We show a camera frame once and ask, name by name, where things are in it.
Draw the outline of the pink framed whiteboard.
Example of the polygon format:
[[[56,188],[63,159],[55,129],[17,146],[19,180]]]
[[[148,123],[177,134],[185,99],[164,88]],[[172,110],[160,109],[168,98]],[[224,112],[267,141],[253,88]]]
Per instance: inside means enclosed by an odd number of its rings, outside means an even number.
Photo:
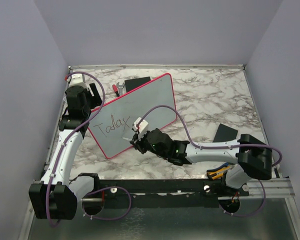
[[[176,108],[173,79],[165,73],[142,86],[106,103],[89,122],[89,131],[106,159],[112,159],[132,147],[133,123],[147,111],[165,105]]]

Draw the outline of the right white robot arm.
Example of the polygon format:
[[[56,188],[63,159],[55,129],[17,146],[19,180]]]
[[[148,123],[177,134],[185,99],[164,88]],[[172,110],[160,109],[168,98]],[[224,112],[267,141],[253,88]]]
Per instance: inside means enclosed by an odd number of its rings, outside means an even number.
[[[204,144],[173,140],[156,128],[144,135],[135,133],[130,144],[141,154],[151,152],[177,166],[201,162],[232,164],[219,184],[220,191],[226,196],[252,179],[272,178],[272,149],[249,134],[241,134],[239,139]]]

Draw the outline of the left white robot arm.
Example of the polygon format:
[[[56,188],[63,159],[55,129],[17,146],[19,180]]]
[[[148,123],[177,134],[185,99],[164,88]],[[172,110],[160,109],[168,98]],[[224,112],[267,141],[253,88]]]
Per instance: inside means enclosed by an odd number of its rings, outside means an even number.
[[[67,114],[59,122],[55,152],[42,178],[31,184],[28,194],[38,219],[71,220],[78,202],[85,196],[96,197],[101,186],[97,174],[81,173],[70,180],[76,153],[88,130],[91,112],[102,105],[94,83],[76,83],[65,91]]]

